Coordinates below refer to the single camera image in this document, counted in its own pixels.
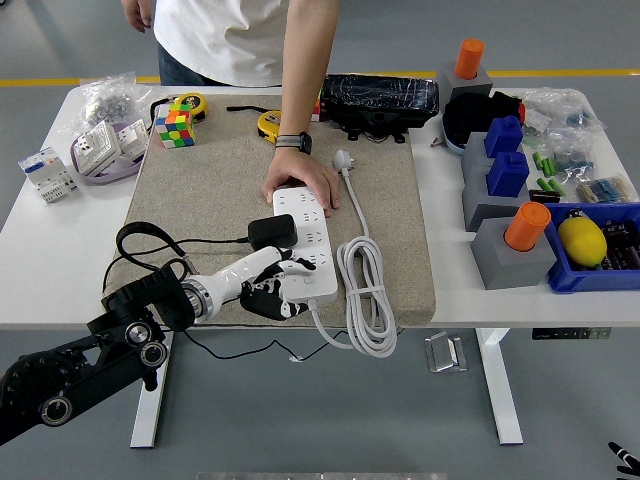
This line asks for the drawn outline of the person's left hand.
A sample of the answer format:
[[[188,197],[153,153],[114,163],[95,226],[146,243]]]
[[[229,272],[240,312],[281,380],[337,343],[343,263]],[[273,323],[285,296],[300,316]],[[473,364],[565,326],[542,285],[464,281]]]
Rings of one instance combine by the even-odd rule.
[[[276,148],[262,185],[266,202],[271,204],[275,191],[291,180],[311,189],[326,217],[340,208],[339,179],[333,168],[293,148]]]

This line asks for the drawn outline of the person's right hand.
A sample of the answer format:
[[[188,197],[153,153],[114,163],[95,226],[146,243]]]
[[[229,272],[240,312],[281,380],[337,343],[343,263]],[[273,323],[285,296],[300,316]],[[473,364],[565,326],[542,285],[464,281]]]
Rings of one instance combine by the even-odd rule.
[[[151,0],[121,0],[125,18],[129,25],[140,33],[152,27],[153,2]]]

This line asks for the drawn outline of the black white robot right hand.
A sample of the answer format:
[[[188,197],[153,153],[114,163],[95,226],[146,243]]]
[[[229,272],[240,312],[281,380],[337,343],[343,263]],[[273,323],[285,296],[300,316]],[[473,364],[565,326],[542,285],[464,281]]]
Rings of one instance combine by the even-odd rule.
[[[640,475],[639,459],[615,442],[608,443],[609,449],[620,459],[621,465],[616,467],[620,474],[638,477]]]

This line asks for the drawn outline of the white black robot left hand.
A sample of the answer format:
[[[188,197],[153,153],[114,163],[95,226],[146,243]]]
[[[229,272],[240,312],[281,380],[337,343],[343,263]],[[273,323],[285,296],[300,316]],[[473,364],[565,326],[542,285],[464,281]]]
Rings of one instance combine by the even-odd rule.
[[[198,323],[210,321],[224,304],[234,300],[253,314],[285,321],[309,307],[285,298],[284,280],[289,275],[308,275],[315,270],[310,260],[293,250],[267,246],[212,276],[191,276],[183,282],[183,288],[194,305]]]

